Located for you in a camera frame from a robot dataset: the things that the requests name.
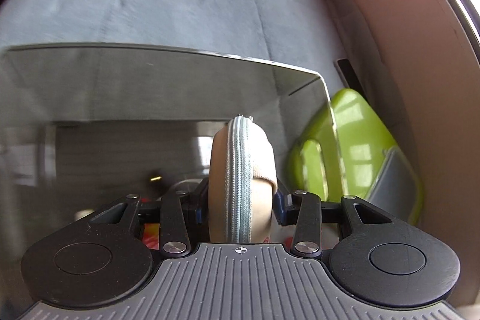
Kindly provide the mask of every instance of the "gray panel on green object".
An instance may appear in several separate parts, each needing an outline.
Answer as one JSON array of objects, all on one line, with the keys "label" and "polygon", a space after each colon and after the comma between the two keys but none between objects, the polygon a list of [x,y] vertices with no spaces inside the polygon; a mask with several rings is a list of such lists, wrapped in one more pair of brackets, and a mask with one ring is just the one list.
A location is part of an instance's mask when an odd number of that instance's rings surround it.
[{"label": "gray panel on green object", "polygon": [[408,221],[418,197],[418,188],[409,162],[398,147],[388,151],[368,202]]},{"label": "gray panel on green object", "polygon": [[152,281],[123,302],[94,310],[38,303],[21,319],[461,318],[442,302],[417,310],[387,310],[360,302],[339,289],[320,262],[296,258],[280,244],[201,244],[189,257],[165,260]]}]

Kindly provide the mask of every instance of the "zipper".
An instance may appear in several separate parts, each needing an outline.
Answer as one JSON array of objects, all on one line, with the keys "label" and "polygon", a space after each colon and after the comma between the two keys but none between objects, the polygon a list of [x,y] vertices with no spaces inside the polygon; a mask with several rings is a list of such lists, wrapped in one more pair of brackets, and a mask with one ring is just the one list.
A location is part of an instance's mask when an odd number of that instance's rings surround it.
[{"label": "zipper", "polygon": [[253,167],[248,145],[251,119],[235,117],[229,122],[226,151],[226,239],[249,243],[251,237],[251,179]]}]

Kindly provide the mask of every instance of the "metal screw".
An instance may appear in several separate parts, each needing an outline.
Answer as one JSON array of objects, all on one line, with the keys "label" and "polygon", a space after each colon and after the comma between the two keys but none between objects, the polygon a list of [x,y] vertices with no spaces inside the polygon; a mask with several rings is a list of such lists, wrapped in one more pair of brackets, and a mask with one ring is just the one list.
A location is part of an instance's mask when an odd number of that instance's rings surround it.
[{"label": "metal screw", "polygon": [[295,249],[303,254],[313,254],[318,251],[319,247],[312,241],[301,241],[296,243]]},{"label": "metal screw", "polygon": [[163,250],[169,254],[181,254],[186,251],[187,246],[179,241],[169,241],[163,246]]}]

